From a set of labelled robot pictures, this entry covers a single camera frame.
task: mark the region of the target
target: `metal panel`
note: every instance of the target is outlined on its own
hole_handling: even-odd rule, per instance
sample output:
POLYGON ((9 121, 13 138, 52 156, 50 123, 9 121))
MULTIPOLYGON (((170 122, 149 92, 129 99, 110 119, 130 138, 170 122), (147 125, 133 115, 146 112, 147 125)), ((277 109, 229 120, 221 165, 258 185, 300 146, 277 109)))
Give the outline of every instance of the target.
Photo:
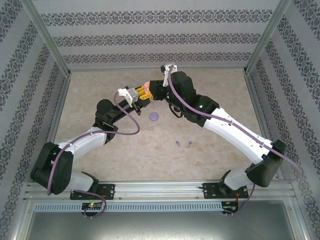
POLYGON ((34 5, 69 68, 81 71, 244 67, 279 0, 64 2, 34 5))
POLYGON ((36 26, 39 34, 41 35, 44 43, 50 50, 50 53, 53 55, 54 60, 58 64, 59 68, 63 72, 63 75, 66 76, 69 72, 68 66, 66 61, 64 60, 63 56, 61 55, 53 37, 49 33, 48 28, 46 27, 44 21, 42 20, 40 13, 37 11, 34 3, 32 0, 21 0, 21 3, 28 13, 29 17, 31 18, 33 24, 36 26))
POLYGON ((56 111, 54 113, 54 117, 53 117, 53 120, 52 120, 52 123, 51 123, 51 128, 50 128, 50 132, 49 132, 48 137, 47 137, 47 142, 52 142, 52 143, 55 142, 55 138, 56 138, 56 135, 57 135, 58 126, 59 126, 60 118, 61 118, 61 115, 62 115, 62 111, 64 109, 64 105, 65 105, 65 101, 66 101, 66 97, 67 97, 67 93, 68 93, 71 77, 72 77, 72 73, 67 73, 66 80, 65 80, 65 82, 63 84, 63 87, 62 87, 62 95, 58 100, 57 108, 56 108, 56 111))
POLYGON ((22 203, 13 234, 12 240, 25 240, 33 218, 35 204, 33 202, 22 203))
POLYGON ((221 212, 35 212, 28 240, 293 240, 281 201, 250 202, 234 217, 221 212))
POLYGON ((280 19, 284 15, 286 9, 288 8, 291 0, 280 0, 278 6, 274 10, 270 21, 264 29, 263 34, 261 35, 255 49, 253 50, 248 63, 245 66, 246 73, 251 73, 255 67, 256 62, 258 61, 261 53, 265 49, 269 39, 271 38, 273 32, 275 31, 280 19))
POLYGON ((256 119, 257 119, 259 127, 260 127, 261 135, 262 135, 262 137, 264 137, 266 139, 271 139, 269 131, 268 131, 267 123, 266 123, 266 120, 265 120, 263 112, 262 112, 261 105, 259 104, 257 92, 255 91, 255 88, 253 86, 253 82, 252 82, 250 74, 245 73, 244 79, 245 79, 246 86, 248 88, 248 92, 249 92, 249 95, 251 98, 251 102, 252 102, 252 106, 253 106, 253 109, 254 109, 254 112, 256 115, 256 119))

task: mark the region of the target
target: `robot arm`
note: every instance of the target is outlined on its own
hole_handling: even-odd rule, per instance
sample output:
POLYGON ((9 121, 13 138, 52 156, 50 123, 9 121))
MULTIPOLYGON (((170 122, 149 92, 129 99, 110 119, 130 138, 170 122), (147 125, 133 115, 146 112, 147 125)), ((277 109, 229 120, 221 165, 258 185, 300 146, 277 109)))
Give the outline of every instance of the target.
POLYGON ((166 100, 170 110, 176 117, 180 118, 184 116, 188 121, 219 134, 242 151, 251 161, 251 164, 243 169, 239 169, 238 171, 227 171, 219 182, 220 191, 227 194, 230 190, 235 191, 240 187, 252 183, 260 187, 268 187, 283 160, 278 155, 264 148, 263 145, 283 154, 286 148, 285 144, 280 140, 271 142, 250 131, 232 118, 217 102, 207 96, 197 94, 191 78, 184 72, 178 71, 176 65, 168 64, 162 66, 161 70, 164 72, 164 80, 150 81, 148 84, 153 99, 161 101, 166 100), (172 70, 170 75, 172 85, 178 95, 188 105, 202 113, 227 119, 231 124, 213 117, 210 118, 197 114, 183 105, 175 94, 173 94, 173 91, 168 84, 170 66, 172 70), (262 142, 262 145, 250 138, 233 124, 240 126, 242 129, 246 130, 246 132, 255 136, 262 142))
MULTIPOLYGON (((242 125, 226 113, 217 102, 208 96, 197 94, 192 79, 184 72, 178 71, 177 66, 174 65, 170 76, 173 87, 178 95, 194 109, 202 113, 228 119, 232 124, 213 117, 197 114, 183 105, 174 95, 168 84, 169 66, 161 67, 161 70, 164 72, 164 80, 150 81, 148 89, 128 87, 119 89, 119 95, 125 98, 125 100, 119 103, 120 107, 128 113, 136 111, 140 115, 141 108, 146 107, 150 103, 150 97, 153 97, 154 100, 167 101, 170 110, 176 117, 181 118, 183 116, 188 121, 219 134, 240 149, 251 161, 249 166, 238 171, 229 170, 223 175, 219 182, 219 191, 221 193, 227 195, 230 191, 235 191, 240 187, 252 183, 261 187, 267 187, 280 167, 282 159, 236 128, 233 123, 238 126, 242 125)), ((97 104, 95 123, 86 132, 86 136, 81 137, 74 144, 70 144, 73 141, 69 140, 58 144, 48 142, 43 146, 32 169, 31 179, 47 188, 53 162, 57 154, 65 148, 56 164, 51 192, 60 194, 64 190, 82 190, 96 193, 99 181, 94 176, 85 172, 72 173, 72 165, 85 153, 111 141, 115 134, 103 131, 116 132, 118 128, 114 123, 124 116, 125 114, 118 107, 114 106, 110 100, 101 100, 97 104)), ((277 140, 272 143, 270 140, 258 136, 244 126, 242 127, 250 134, 256 136, 263 145, 269 146, 277 152, 284 152, 285 145, 283 142, 277 140)))
MULTIPOLYGON (((126 87, 118 92, 124 95, 128 94, 131 97, 131 102, 126 96, 125 100, 118 104, 127 113, 136 111, 140 115, 141 108, 146 107, 150 103, 150 99, 147 97, 139 98, 139 94, 134 88, 126 87)), ((62 149, 65 148, 55 166, 50 191, 56 195, 64 190, 82 190, 96 193, 99 180, 86 172, 72 172, 73 163, 94 148, 111 141, 115 133, 106 133, 105 131, 117 132, 118 128, 114 123, 124 116, 126 114, 113 105, 110 100, 101 100, 96 106, 93 126, 84 133, 86 136, 82 134, 79 137, 58 144, 47 142, 42 147, 31 171, 31 179, 47 188, 54 161, 62 149)))

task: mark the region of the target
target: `white bracket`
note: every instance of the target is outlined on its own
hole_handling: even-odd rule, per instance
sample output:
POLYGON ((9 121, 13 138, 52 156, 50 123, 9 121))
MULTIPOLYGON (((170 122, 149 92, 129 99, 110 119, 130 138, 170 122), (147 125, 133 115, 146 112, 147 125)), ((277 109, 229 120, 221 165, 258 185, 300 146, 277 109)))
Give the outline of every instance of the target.
POLYGON ((139 95, 137 91, 134 88, 120 88, 118 89, 119 96, 123 96, 125 100, 128 102, 130 105, 130 108, 132 108, 132 103, 135 103, 138 101, 139 95))
POLYGON ((173 65, 173 64, 167 64, 167 65, 164 65, 164 68, 165 68, 165 71, 164 71, 164 81, 163 81, 163 87, 166 87, 169 85, 169 82, 168 82, 168 76, 169 76, 169 67, 170 66, 173 66, 173 69, 171 71, 171 73, 175 73, 178 71, 178 67, 177 65, 173 65))

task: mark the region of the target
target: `vent slot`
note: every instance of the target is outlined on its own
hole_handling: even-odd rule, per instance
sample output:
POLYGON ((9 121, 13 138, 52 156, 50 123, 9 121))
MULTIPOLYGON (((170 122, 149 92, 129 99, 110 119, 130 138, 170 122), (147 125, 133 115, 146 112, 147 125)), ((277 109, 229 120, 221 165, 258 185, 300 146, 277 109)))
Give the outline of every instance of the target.
MULTIPOLYGON (((204 211, 222 211, 220 201, 204 202, 107 202, 106 212, 204 212, 204 211)), ((81 202, 38 202, 34 211, 72 213, 80 212, 81 202)), ((99 210, 88 210, 88 212, 99 212, 99 210)))

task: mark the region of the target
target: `yellow gripper part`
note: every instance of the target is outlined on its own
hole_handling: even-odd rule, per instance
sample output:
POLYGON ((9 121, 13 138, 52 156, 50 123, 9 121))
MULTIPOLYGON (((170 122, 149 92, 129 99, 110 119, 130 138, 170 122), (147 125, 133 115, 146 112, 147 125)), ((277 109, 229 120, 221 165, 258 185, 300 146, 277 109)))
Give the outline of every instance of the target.
POLYGON ((136 92, 138 93, 140 99, 142 99, 142 100, 151 99, 152 100, 152 94, 151 93, 145 94, 145 87, 144 86, 139 87, 136 90, 136 92))
POLYGON ((145 88, 144 88, 144 86, 139 87, 139 88, 136 90, 136 92, 139 94, 139 97, 141 97, 142 95, 144 95, 144 94, 145 94, 145 88))

